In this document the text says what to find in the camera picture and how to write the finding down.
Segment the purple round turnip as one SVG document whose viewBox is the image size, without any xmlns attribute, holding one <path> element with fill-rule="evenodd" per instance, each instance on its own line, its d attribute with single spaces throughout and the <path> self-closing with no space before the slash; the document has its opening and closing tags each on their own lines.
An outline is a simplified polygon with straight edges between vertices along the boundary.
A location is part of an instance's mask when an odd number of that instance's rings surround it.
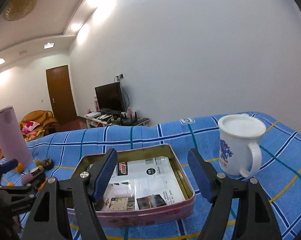
<svg viewBox="0 0 301 240">
<path fill-rule="evenodd" d="M 21 178 L 22 186 L 26 186 L 33 178 L 34 176 L 31 173 L 24 174 Z"/>
</svg>

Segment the cut purple fruit piece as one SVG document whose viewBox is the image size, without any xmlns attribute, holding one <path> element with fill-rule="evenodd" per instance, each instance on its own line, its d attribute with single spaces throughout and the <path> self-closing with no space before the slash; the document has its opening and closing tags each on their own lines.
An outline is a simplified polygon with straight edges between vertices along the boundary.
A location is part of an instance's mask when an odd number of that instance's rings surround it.
<svg viewBox="0 0 301 240">
<path fill-rule="evenodd" d="M 39 166 L 31 169 L 30 174 L 32 176 L 36 176 L 36 175 L 38 175 L 38 174 L 40 174 L 42 172 L 44 172 L 44 168 L 43 168 L 43 166 L 39 165 Z"/>
</svg>

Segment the small green-brown fruit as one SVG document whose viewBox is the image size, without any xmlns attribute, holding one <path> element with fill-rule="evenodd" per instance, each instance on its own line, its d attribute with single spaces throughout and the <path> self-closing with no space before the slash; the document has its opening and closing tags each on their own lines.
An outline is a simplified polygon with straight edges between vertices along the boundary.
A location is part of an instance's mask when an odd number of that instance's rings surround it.
<svg viewBox="0 0 301 240">
<path fill-rule="evenodd" d="M 42 161 L 39 160 L 39 159 L 37 159 L 37 160 L 35 161 L 35 164 L 36 164 L 36 166 L 42 166 Z"/>
</svg>

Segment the blue plaid cloth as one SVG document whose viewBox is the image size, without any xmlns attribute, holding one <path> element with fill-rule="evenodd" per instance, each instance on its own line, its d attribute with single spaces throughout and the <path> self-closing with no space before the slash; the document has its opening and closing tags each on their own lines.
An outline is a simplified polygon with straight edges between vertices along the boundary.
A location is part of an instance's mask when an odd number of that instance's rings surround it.
<svg viewBox="0 0 301 240">
<path fill-rule="evenodd" d="M 256 178 L 266 192 L 283 239 L 293 239 L 301 230 L 301 134 L 273 117 L 250 112 L 266 125 L 261 141 L 262 166 Z M 219 168 L 219 116 L 174 121 L 153 127 L 109 126 L 60 132 L 27 144 L 34 159 L 51 158 L 55 167 L 48 176 L 69 178 L 81 157 L 169 144 L 192 186 L 196 186 L 188 166 L 187 153 L 196 148 L 203 159 Z M 208 215 L 210 204 L 195 195 L 191 216 L 165 224 L 135 228 L 106 228 L 108 239 L 196 239 Z"/>
</svg>

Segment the dark mangosteen half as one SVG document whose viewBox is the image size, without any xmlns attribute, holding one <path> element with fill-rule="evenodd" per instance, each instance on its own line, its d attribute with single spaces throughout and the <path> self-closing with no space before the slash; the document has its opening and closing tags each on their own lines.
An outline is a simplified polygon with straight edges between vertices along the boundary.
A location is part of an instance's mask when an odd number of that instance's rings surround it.
<svg viewBox="0 0 301 240">
<path fill-rule="evenodd" d="M 51 158 L 46 158 L 42 161 L 42 166 L 45 171 L 48 171 L 54 168 L 54 162 Z"/>
</svg>

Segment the purple cylindrical container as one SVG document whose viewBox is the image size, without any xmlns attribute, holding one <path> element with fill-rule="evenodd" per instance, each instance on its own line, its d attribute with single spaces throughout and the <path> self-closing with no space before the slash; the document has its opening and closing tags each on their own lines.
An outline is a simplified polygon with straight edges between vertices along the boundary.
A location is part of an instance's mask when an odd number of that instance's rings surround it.
<svg viewBox="0 0 301 240">
<path fill-rule="evenodd" d="M 12 106 L 0 110 L 0 147 L 6 161 L 16 159 L 27 167 L 33 160 Z"/>
</svg>

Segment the pink metal tin tray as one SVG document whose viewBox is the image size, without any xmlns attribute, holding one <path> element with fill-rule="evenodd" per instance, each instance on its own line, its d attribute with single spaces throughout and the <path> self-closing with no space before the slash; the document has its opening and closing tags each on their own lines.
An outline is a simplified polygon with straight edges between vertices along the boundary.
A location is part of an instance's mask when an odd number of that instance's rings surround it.
<svg viewBox="0 0 301 240">
<path fill-rule="evenodd" d="M 169 144 L 119 151 L 103 197 L 94 203 L 102 226 L 147 226 L 193 213 L 195 192 Z"/>
</svg>

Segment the white ceramic mug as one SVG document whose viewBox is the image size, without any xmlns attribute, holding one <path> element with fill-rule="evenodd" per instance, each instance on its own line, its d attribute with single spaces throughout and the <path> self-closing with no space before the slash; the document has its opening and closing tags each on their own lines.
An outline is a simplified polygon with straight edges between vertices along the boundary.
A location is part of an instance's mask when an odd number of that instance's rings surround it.
<svg viewBox="0 0 301 240">
<path fill-rule="evenodd" d="M 250 178 L 262 165 L 259 146 L 266 126 L 248 114 L 225 115 L 218 120 L 219 166 L 231 176 Z"/>
</svg>

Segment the pink floral cushion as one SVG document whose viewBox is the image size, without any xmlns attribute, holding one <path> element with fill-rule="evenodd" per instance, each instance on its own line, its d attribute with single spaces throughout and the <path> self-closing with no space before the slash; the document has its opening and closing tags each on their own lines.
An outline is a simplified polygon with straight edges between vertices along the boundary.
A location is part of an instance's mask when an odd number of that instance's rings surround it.
<svg viewBox="0 0 301 240">
<path fill-rule="evenodd" d="M 35 128 L 37 128 L 38 126 L 40 126 L 40 124 L 38 122 L 35 121 L 29 121 L 27 123 L 25 123 L 25 125 L 22 128 L 23 133 L 30 133 L 33 132 L 33 130 Z"/>
</svg>

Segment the printed paper liner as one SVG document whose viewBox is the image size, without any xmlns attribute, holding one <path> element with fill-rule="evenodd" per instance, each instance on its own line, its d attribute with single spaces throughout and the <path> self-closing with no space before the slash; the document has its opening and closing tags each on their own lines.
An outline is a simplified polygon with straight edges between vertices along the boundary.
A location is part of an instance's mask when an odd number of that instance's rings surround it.
<svg viewBox="0 0 301 240">
<path fill-rule="evenodd" d="M 184 200 L 169 159 L 156 157 L 117 163 L 98 210 L 138 211 Z"/>
</svg>

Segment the white TV stand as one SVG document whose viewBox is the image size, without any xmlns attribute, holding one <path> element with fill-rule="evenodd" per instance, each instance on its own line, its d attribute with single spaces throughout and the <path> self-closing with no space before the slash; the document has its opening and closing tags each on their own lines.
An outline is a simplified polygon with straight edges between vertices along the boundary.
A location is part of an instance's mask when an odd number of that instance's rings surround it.
<svg viewBox="0 0 301 240">
<path fill-rule="evenodd" d="M 112 115 L 112 114 L 101 114 L 101 116 L 97 118 L 87 118 L 83 116 L 86 120 L 86 124 L 88 128 L 96 128 L 96 127 L 108 127 L 108 126 L 122 126 L 121 120 L 125 113 L 121 113 L 120 115 Z M 150 122 L 149 118 L 138 118 L 135 126 L 148 126 Z"/>
</svg>

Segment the white set-top box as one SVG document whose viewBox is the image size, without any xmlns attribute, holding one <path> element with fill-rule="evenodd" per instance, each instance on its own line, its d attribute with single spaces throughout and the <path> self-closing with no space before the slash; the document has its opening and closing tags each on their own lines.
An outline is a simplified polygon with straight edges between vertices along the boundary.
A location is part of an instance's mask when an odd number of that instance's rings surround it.
<svg viewBox="0 0 301 240">
<path fill-rule="evenodd" d="M 87 117 L 87 118 L 97 118 L 99 116 L 101 116 L 100 112 L 91 112 L 91 113 L 87 113 L 85 115 L 85 117 Z"/>
</svg>

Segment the pink bottle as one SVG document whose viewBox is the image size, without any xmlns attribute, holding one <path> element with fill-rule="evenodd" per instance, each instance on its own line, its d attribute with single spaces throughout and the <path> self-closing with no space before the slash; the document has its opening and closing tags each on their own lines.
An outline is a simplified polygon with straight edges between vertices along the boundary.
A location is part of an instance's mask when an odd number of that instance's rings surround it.
<svg viewBox="0 0 301 240">
<path fill-rule="evenodd" d="M 98 100 L 97 100 L 97 97 L 94 96 L 94 103 L 95 103 L 95 109 L 97 112 L 99 112 L 99 104 L 98 104 Z"/>
</svg>

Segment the black wifi router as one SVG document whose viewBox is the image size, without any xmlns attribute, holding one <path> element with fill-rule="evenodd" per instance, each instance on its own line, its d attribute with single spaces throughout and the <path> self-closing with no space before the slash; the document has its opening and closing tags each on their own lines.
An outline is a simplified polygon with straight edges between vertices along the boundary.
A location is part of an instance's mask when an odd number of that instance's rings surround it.
<svg viewBox="0 0 301 240">
<path fill-rule="evenodd" d="M 123 126 L 135 126 L 137 123 L 137 113 L 125 113 L 122 120 L 121 125 Z"/>
</svg>

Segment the gold ceiling medallion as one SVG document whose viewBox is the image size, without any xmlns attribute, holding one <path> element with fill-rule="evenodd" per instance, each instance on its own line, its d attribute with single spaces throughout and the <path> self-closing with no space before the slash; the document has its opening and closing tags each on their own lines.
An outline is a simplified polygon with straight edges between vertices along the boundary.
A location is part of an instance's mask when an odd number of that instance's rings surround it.
<svg viewBox="0 0 301 240">
<path fill-rule="evenodd" d="M 29 15 L 37 5 L 37 0 L 10 0 L 3 11 L 7 21 L 17 21 Z"/>
</svg>

